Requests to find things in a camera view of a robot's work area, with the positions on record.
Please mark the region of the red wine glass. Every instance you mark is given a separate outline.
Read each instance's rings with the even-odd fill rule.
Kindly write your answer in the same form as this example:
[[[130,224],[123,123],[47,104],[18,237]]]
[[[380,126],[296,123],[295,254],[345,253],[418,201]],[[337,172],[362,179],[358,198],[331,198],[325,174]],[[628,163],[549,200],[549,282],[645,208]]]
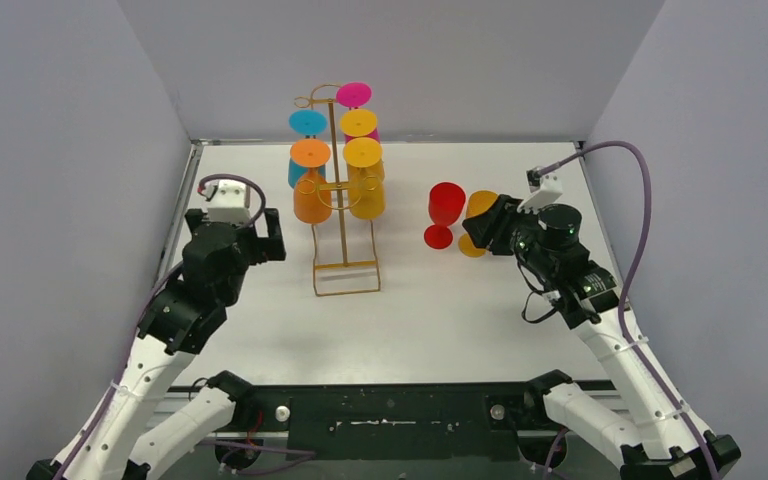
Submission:
[[[451,245],[452,225],[460,218],[466,203],[466,194],[457,184],[440,182],[429,191],[428,214],[432,222],[423,234],[425,244],[436,250]]]

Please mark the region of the orange wine glass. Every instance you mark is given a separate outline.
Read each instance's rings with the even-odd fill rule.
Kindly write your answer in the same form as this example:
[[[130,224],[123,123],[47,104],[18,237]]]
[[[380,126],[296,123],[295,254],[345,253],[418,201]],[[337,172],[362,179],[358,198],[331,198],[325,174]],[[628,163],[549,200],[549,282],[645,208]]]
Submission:
[[[306,138],[292,145],[290,156],[303,169],[293,188],[294,214],[303,223],[320,224],[332,213],[331,193],[321,189],[326,179],[320,172],[331,157],[330,148],[322,140]]]

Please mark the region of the blue wine glass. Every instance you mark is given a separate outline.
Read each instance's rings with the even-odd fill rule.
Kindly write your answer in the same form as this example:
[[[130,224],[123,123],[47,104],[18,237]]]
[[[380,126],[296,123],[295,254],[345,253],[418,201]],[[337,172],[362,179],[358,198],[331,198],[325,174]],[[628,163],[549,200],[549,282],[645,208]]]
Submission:
[[[289,116],[290,128],[305,138],[314,138],[324,132],[328,126],[325,116],[315,110],[298,110]],[[293,158],[288,163],[288,184],[294,188],[302,175],[308,172],[308,168],[299,165]]]

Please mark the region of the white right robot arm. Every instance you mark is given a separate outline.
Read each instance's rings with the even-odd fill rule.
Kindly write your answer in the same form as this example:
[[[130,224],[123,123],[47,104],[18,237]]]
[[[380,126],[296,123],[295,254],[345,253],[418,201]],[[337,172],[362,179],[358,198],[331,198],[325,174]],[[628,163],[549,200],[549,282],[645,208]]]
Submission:
[[[501,195],[462,225],[474,246],[512,256],[600,363],[629,412],[605,408],[558,372],[523,401],[525,419],[566,427],[598,450],[623,479],[722,479],[741,457],[680,396],[654,358],[616,279],[579,240],[581,213],[565,204],[527,209]]]

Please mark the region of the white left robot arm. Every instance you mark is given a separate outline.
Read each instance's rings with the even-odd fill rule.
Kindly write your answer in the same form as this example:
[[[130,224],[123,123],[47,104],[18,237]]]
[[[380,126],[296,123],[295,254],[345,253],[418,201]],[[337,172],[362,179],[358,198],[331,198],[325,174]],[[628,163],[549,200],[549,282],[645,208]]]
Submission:
[[[151,293],[119,372],[73,439],[54,457],[36,461],[27,478],[156,478],[206,434],[254,423],[251,384],[223,371],[209,379],[207,399],[145,429],[169,387],[226,321],[248,270],[285,260],[278,210],[257,214],[266,222],[264,237],[254,220],[229,223],[200,209],[186,212],[191,239]]]

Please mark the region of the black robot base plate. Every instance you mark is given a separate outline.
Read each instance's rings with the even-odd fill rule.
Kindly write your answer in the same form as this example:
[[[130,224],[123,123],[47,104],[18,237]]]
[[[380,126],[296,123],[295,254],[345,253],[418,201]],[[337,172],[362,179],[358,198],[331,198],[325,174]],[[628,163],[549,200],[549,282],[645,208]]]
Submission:
[[[322,461],[513,461],[545,455],[559,428],[525,381],[257,386],[218,432],[284,439]]]

